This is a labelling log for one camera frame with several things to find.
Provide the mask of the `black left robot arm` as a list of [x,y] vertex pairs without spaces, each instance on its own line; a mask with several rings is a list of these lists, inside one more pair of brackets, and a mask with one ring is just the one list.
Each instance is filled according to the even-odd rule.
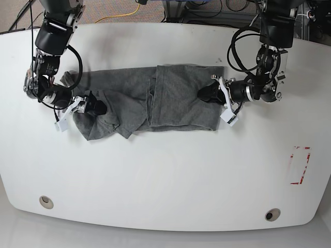
[[[268,103],[279,100],[282,96],[279,85],[285,79],[288,49],[293,45],[294,26],[297,8],[302,1],[254,1],[257,9],[256,19],[260,27],[252,24],[241,27],[232,36],[227,50],[227,59],[233,58],[236,65],[229,66],[246,74],[241,81],[226,80],[225,92],[218,83],[201,88],[198,98],[207,103],[226,105],[225,97],[233,103],[263,100]],[[240,59],[236,43],[248,36],[259,36],[261,47],[256,56],[256,65],[246,68]]]

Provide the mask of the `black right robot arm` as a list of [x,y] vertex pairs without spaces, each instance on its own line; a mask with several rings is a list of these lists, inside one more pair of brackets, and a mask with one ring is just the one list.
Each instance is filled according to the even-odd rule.
[[[83,1],[41,1],[44,18],[36,38],[32,39],[32,63],[27,71],[23,90],[29,98],[54,112],[69,110],[99,116],[107,112],[107,106],[91,92],[75,96],[74,89],[83,75],[79,53],[69,42],[84,12]],[[79,71],[70,86],[54,83],[60,58],[70,50],[77,58]]]

